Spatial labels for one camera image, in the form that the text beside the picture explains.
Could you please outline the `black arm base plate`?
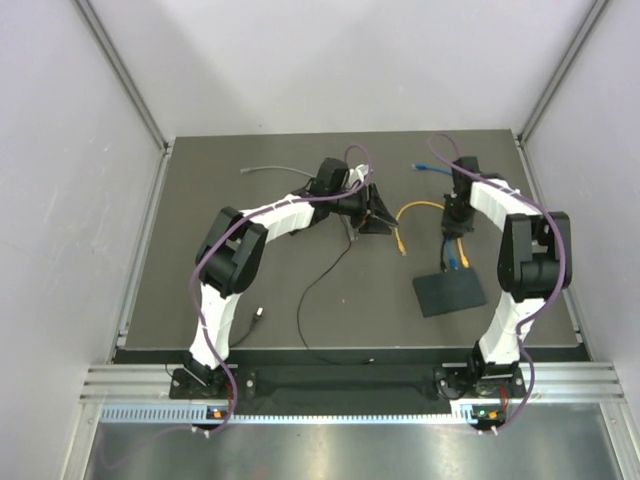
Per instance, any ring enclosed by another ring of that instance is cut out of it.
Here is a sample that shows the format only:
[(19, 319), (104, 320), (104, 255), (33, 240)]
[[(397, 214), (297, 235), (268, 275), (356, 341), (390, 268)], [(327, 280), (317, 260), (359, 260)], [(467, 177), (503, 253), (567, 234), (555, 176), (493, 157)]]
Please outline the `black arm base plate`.
[(349, 394), (390, 393), (416, 400), (462, 398), (520, 399), (526, 387), (519, 368), (509, 367), (495, 377), (477, 378), (470, 367), (433, 364), (360, 365), (240, 365), (231, 369), (238, 393), (222, 369), (198, 370), (184, 366), (172, 374), (172, 400), (236, 399), (242, 406), (272, 399), (277, 394), (302, 404), (322, 394), (346, 399)]

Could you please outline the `dark grey network switch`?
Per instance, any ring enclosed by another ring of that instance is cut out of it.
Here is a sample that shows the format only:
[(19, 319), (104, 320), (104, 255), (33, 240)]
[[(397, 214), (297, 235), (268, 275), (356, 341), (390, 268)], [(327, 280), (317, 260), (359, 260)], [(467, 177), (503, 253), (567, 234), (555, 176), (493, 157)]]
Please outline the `dark grey network switch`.
[(487, 303), (473, 268), (415, 277), (412, 285), (424, 318), (480, 307)]

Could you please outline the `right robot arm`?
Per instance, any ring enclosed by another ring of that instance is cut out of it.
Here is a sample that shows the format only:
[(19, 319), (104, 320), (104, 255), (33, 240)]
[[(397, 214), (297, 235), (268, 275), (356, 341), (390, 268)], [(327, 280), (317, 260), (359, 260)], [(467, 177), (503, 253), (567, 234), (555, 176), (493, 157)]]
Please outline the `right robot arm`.
[(571, 283), (571, 221), (562, 211), (544, 213), (501, 176), (483, 174), (473, 156), (455, 160), (452, 177), (441, 221), (444, 238), (459, 239), (472, 231), (477, 213), (501, 232), (501, 296), (489, 328), (468, 357), (465, 380), (467, 392), (487, 396), (515, 380), (521, 346), (539, 310)]

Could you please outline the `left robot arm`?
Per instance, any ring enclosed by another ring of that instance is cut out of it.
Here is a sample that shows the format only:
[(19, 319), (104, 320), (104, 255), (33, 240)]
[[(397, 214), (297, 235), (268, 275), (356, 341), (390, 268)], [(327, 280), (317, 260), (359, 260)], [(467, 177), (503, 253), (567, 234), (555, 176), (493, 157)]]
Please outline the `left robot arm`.
[(349, 219), (361, 234), (389, 235), (397, 221), (385, 206), (367, 164), (354, 168), (325, 159), (306, 184), (273, 203), (249, 210), (223, 208), (196, 254), (190, 295), (198, 318), (185, 363), (192, 384), (205, 396), (226, 387), (220, 367), (230, 353), (229, 335), (241, 295), (255, 280), (265, 246), (331, 214)]

